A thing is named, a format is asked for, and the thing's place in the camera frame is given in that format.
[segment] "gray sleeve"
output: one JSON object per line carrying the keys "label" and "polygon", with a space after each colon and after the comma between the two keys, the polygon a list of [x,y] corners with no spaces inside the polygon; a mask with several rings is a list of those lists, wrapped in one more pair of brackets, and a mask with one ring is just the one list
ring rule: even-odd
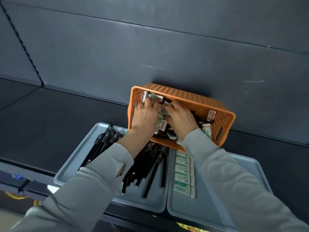
{"label": "gray sleeve", "polygon": [[219,149],[201,130],[190,132],[183,147],[197,170],[216,193],[240,232],[309,231],[278,198]]}
{"label": "gray sleeve", "polygon": [[29,209],[11,232],[92,231],[133,163],[126,148],[113,144],[87,167],[81,167],[41,206]]}

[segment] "barcode label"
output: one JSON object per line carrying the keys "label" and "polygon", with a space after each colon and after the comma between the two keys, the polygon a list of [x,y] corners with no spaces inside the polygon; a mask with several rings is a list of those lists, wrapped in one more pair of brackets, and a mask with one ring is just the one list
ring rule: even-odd
{"label": "barcode label", "polygon": [[164,132],[167,124],[168,124],[168,122],[166,120],[161,120],[159,129]]}
{"label": "barcode label", "polygon": [[214,111],[214,110],[209,110],[207,119],[208,119],[208,120],[214,120],[214,116],[215,116],[215,115],[216,115],[216,111]]}

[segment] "person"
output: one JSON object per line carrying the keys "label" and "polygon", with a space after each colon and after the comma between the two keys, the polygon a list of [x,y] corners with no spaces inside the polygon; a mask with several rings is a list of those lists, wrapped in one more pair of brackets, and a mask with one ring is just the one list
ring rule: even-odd
{"label": "person", "polygon": [[[309,231],[309,226],[198,129],[188,109],[177,101],[166,109],[170,114],[168,123],[183,140],[183,148],[194,157],[197,170],[221,200],[238,231]],[[87,167],[81,167],[40,206],[29,209],[11,232],[92,231],[133,159],[152,137],[158,111],[157,101],[153,106],[149,98],[145,104],[139,102],[127,135]]]}

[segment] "gray wall panel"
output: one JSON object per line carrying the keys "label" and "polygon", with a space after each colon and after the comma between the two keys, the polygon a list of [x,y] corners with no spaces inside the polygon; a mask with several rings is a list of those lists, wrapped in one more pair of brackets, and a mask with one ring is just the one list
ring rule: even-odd
{"label": "gray wall panel", "polygon": [[126,106],[40,88],[0,112],[0,158],[57,173],[96,123],[127,127],[126,114]]}
{"label": "gray wall panel", "polygon": [[40,83],[6,15],[0,8],[0,76]]}
{"label": "gray wall panel", "polygon": [[156,82],[221,100],[236,113],[236,128],[309,141],[308,56],[50,10],[7,8],[49,85],[129,102],[132,86]]}
{"label": "gray wall panel", "polygon": [[36,89],[33,85],[0,79],[0,110]]}
{"label": "gray wall panel", "polygon": [[174,31],[309,52],[309,0],[7,0]]}

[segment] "plastic basket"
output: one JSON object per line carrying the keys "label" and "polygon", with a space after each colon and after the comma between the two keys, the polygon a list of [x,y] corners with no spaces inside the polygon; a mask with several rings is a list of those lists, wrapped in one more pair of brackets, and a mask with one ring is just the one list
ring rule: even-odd
{"label": "plastic basket", "polygon": [[[141,101],[141,97],[144,91],[163,95],[170,100],[178,100],[184,107],[195,111],[197,116],[205,119],[207,118],[209,110],[215,110],[216,115],[214,122],[211,124],[211,139],[218,147],[220,147],[225,142],[227,134],[236,116],[234,113],[226,110],[220,101],[153,83],[132,87],[130,103],[128,107],[128,129],[130,129],[132,125],[134,105],[138,101]],[[176,144],[175,140],[165,140],[159,138],[151,138],[150,140],[155,143],[159,143],[164,146],[185,152],[182,146]]]}

